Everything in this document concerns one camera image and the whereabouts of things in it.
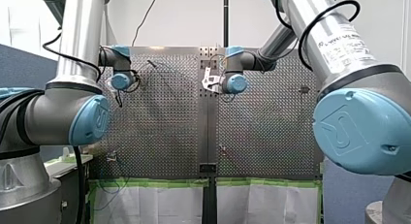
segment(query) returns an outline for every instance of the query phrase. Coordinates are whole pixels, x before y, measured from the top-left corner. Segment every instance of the metal frame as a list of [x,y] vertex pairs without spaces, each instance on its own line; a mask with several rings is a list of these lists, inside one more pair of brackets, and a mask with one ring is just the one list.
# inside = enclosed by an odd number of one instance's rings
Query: metal frame
[[[171,176],[171,175],[143,175],[140,177],[150,177],[150,178],[162,178],[162,179],[177,179],[177,178],[207,178],[209,183],[208,186],[204,189],[204,199],[203,199],[203,223],[217,223],[217,186],[216,178],[218,176],[259,176],[259,177],[270,177],[270,178],[288,178],[288,179],[297,179],[297,180],[313,180],[321,179],[320,174],[320,163],[323,160],[323,154],[318,147],[315,147],[313,161],[316,162],[316,172],[314,175],[255,175],[251,172],[253,169],[249,168],[251,171],[248,174],[238,174],[238,175],[219,175],[218,165],[219,160],[221,160],[220,147],[219,147],[219,113],[222,109],[222,103],[220,101],[220,96],[214,94],[210,91],[203,89],[202,79],[205,75],[205,69],[208,65],[211,67],[212,76],[220,76],[221,70],[219,70],[219,57],[216,54],[225,54],[224,48],[219,47],[203,47],[203,48],[131,48],[132,54],[134,55],[152,55],[152,56],[164,56],[164,55],[197,55],[197,72],[192,75],[196,75],[196,91],[195,96],[197,96],[197,165],[195,170],[197,173],[190,176]],[[311,89],[310,97],[306,99],[311,99],[317,94],[317,89]],[[310,101],[312,105],[315,104],[315,99]],[[125,126],[118,126],[116,131],[130,131],[124,129]],[[99,162],[98,157],[93,164],[97,165],[106,162]],[[98,177],[98,172],[91,170],[92,177]],[[115,173],[115,171],[110,172],[112,176],[120,176]]]

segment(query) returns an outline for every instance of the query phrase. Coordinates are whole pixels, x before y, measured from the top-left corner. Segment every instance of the metal pegboard panel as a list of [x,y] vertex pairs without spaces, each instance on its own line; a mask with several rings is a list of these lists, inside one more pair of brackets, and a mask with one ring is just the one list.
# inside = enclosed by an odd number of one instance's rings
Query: metal pegboard panel
[[323,154],[311,128],[313,73],[293,52],[273,72],[245,75],[247,90],[219,102],[218,176],[318,179]]
[[[91,176],[198,177],[198,48],[132,48],[132,69],[142,82],[111,98],[106,137],[93,147]],[[107,70],[102,81],[111,76]],[[118,160],[108,162],[116,151]]]

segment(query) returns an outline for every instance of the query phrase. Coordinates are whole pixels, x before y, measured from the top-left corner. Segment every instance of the gray partition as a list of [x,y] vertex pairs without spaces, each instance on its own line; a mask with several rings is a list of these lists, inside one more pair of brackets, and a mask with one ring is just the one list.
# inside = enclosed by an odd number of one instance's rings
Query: gray partition
[[[217,164],[216,176],[321,179],[323,154],[311,131],[316,81],[295,52],[273,72],[247,72],[249,88],[229,104],[201,86],[210,59],[220,74],[215,53],[223,48],[132,52],[142,84],[122,94],[123,108],[105,91],[111,124],[93,147],[92,177],[191,178]],[[101,83],[110,76],[106,70]],[[107,161],[113,152],[121,164]]]
[[218,176],[321,179],[312,133],[316,79],[294,51],[273,72],[245,72],[249,87],[220,99]]
[[[44,89],[55,76],[57,62],[0,45],[0,87],[24,86]],[[44,161],[62,154],[62,146],[42,146]]]

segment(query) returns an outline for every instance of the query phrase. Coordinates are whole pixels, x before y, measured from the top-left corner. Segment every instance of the wire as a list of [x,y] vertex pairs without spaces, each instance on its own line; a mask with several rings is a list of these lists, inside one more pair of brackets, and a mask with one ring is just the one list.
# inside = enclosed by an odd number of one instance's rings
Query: wire
[[124,54],[120,53],[119,51],[117,51],[117,50],[115,50],[115,49],[113,49],[113,48],[108,48],[108,47],[100,47],[100,48],[103,48],[103,49],[108,49],[108,50],[112,51],[113,53],[118,54],[118,55],[120,55],[120,56],[124,57],[124,58],[125,58],[128,62],[130,62],[130,63],[131,63],[131,59],[130,59],[130,57],[128,57],[128,56],[126,56],[126,55],[124,55]]
[[[103,52],[104,54],[104,65],[103,65],[103,61],[102,61],[102,54],[101,52]],[[105,51],[105,49],[103,47],[100,47],[100,53],[99,53],[99,64],[103,65],[103,71],[102,71],[102,75],[105,73],[106,71],[106,67],[107,67],[107,52]]]
[[308,26],[305,28],[305,30],[302,32],[301,37],[300,37],[300,46],[299,46],[299,57],[301,60],[302,65],[304,65],[308,70],[312,71],[312,68],[310,65],[308,65],[308,63],[305,61],[303,55],[302,55],[302,45],[304,44],[304,41],[306,40],[306,38],[308,37],[311,29],[321,20],[321,18],[323,18],[323,16],[325,16],[327,13],[329,13],[330,11],[344,6],[344,5],[353,5],[356,7],[356,12],[354,13],[354,15],[349,19],[350,21],[354,20],[360,13],[361,10],[361,5],[359,2],[355,1],[355,0],[344,0],[341,1],[339,3],[336,3],[328,8],[326,8],[323,12],[321,12],[320,14],[318,14],[314,20],[311,21],[310,24],[308,24]]
[[117,102],[120,108],[123,108],[123,101],[121,100],[120,90],[117,90],[117,95],[115,96],[115,101]]
[[292,47],[288,52],[284,53],[283,55],[277,56],[277,57],[266,57],[266,56],[263,56],[263,55],[260,53],[260,50],[259,50],[259,49],[258,49],[257,53],[258,53],[258,55],[259,55],[261,58],[263,58],[263,59],[266,60],[266,61],[278,61],[279,59],[282,59],[282,58],[290,55],[290,54],[294,51],[294,49],[296,49],[298,43],[299,43],[299,41],[295,41],[293,47]]
[[293,47],[290,49],[290,51],[288,51],[288,52],[284,53],[283,55],[277,57],[276,60],[282,59],[282,58],[290,55],[290,53],[292,53],[292,52],[294,51],[294,49],[296,49],[296,47],[297,47],[298,44],[299,44],[299,41],[296,41],[296,42],[294,43]]
[[76,58],[76,57],[74,57],[74,56],[70,56],[70,55],[67,55],[67,54],[64,54],[64,53],[55,51],[55,50],[53,50],[53,49],[51,49],[51,48],[48,47],[49,45],[54,44],[55,42],[57,42],[57,40],[58,40],[60,37],[61,37],[61,33],[59,33],[59,34],[57,35],[57,37],[54,38],[53,40],[51,40],[51,41],[49,41],[49,42],[47,42],[47,43],[44,43],[44,44],[43,44],[43,48],[44,48],[45,50],[49,51],[49,52],[52,52],[52,53],[57,54],[57,55],[59,55],[59,56],[62,56],[62,57],[64,57],[64,58],[67,58],[67,59],[70,59],[70,60],[72,60],[72,61],[79,62],[79,63],[82,63],[82,64],[85,64],[85,65],[87,65],[87,66],[92,67],[93,69],[95,69],[95,70],[97,71],[98,76],[97,76],[96,81],[99,81],[100,77],[102,76],[102,72],[100,71],[100,69],[99,69],[98,66],[94,65],[94,64],[91,63],[91,62],[83,61],[83,60],[81,60],[81,59],[79,59],[79,58]]
[[102,179],[101,178],[103,178],[103,168],[100,170],[100,179],[99,179],[99,182],[98,182],[99,187],[101,189],[103,189],[103,191],[105,193],[108,193],[108,194],[115,194],[115,193],[120,191],[120,184],[118,184],[117,181],[114,181],[115,185],[117,186],[117,190],[115,192],[111,192],[111,191],[107,190],[106,187],[102,186],[102,182],[101,182]]
[[222,57],[226,57],[226,55],[223,55],[223,54],[219,54],[219,53],[216,53],[216,54],[214,54],[214,55],[212,55],[212,57],[211,58],[209,58],[209,61],[208,61],[208,67],[209,68],[211,68],[211,61],[212,61],[212,58],[214,58],[214,57],[216,57],[216,56],[222,56]]
[[11,97],[12,99],[7,99],[2,103],[2,106],[0,107],[0,113],[4,111],[4,107],[8,107],[10,104],[16,102],[17,100],[23,99],[22,102],[14,106],[4,117],[3,124],[1,125],[0,129],[0,145],[4,140],[4,137],[6,135],[7,131],[7,126],[9,125],[9,121],[12,118],[13,113],[17,108],[19,108],[22,105],[26,105],[29,103],[34,97],[43,95],[45,92],[43,90],[30,90],[30,92],[25,92],[25,93],[18,93],[17,95]]
[[232,102],[235,100],[235,98],[236,98],[236,94],[234,94],[234,95],[228,95],[228,96],[229,96],[229,99],[223,98],[223,97],[225,97],[224,95],[221,96],[221,100],[222,100],[224,103],[226,103],[226,104],[232,103]]
[[[123,166],[124,164],[119,160],[118,156],[117,156],[117,163],[118,163],[118,167],[120,168],[121,173],[124,174],[124,171],[123,171],[122,168],[121,168],[121,166]],[[130,181],[130,178],[131,178],[131,177],[130,177],[130,171],[129,171],[129,175],[126,176],[126,175],[124,174],[124,177],[127,177],[124,185],[118,190],[118,192],[116,192],[116,193],[110,198],[110,200],[109,200],[104,206],[102,206],[101,208],[94,208],[95,211],[102,211],[102,210],[106,209],[106,208],[111,204],[111,202],[118,196],[118,194],[127,186],[128,182]]]
[[282,17],[281,17],[281,13],[280,13],[280,0],[275,0],[275,13],[277,14],[278,20],[281,22],[282,25],[284,25],[284,27],[292,29],[290,24],[288,24]]
[[263,69],[263,71],[261,71],[262,74],[267,71],[266,67],[264,66],[264,63],[261,61],[260,57],[257,55],[256,52],[253,52],[253,51],[245,51],[245,52],[250,53],[251,55],[253,55],[254,60],[256,60],[258,62],[258,64],[260,65],[260,67]]
[[142,83],[142,80],[140,79],[139,76],[136,77],[136,80],[137,80],[137,85],[136,85],[135,88],[133,88],[131,90],[123,90],[123,92],[130,94],[130,93],[133,93],[133,92],[137,91],[140,87],[140,84]]
[[78,207],[76,224],[81,224],[82,212],[84,210],[84,204],[85,204],[84,168],[82,167],[82,163],[81,163],[81,153],[79,152],[79,146],[73,146],[73,150],[76,155],[76,163],[77,163],[78,173],[79,173],[79,207]]
[[153,1],[151,2],[150,7],[148,8],[147,12],[146,12],[145,15],[144,15],[144,18],[142,19],[142,23],[140,23],[140,25],[137,27],[136,35],[134,36],[133,43],[131,44],[132,47],[134,46],[134,43],[135,43],[136,40],[137,40],[137,36],[139,35],[140,28],[141,28],[142,25],[145,23],[145,20],[147,19],[147,16],[148,16],[148,14],[150,13],[151,8],[154,6],[155,1],[156,1],[156,0],[153,0]]

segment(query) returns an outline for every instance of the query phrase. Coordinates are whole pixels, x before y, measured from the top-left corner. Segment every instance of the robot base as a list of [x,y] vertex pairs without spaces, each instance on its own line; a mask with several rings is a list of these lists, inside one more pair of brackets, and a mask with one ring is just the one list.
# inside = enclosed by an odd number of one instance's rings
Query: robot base
[[58,224],[61,222],[60,181],[53,179],[48,191],[17,205],[0,208],[4,224]]

